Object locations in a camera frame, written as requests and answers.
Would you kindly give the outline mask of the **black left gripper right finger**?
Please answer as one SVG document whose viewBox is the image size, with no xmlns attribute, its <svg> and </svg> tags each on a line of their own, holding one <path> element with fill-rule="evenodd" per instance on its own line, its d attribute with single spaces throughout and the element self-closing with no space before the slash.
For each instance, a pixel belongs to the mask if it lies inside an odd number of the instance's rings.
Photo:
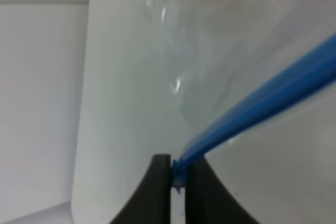
<svg viewBox="0 0 336 224">
<path fill-rule="evenodd" d="M 199 224 L 258 223 L 220 182 L 204 157 L 187 170 L 185 219 Z"/>
</svg>

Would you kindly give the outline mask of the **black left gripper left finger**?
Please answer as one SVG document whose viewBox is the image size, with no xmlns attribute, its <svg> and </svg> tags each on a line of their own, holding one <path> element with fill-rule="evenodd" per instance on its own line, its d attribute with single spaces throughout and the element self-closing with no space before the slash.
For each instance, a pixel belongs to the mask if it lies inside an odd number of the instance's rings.
<svg viewBox="0 0 336 224">
<path fill-rule="evenodd" d="M 171 184 L 171 156 L 153 155 L 137 189 L 111 223 L 170 223 Z"/>
</svg>

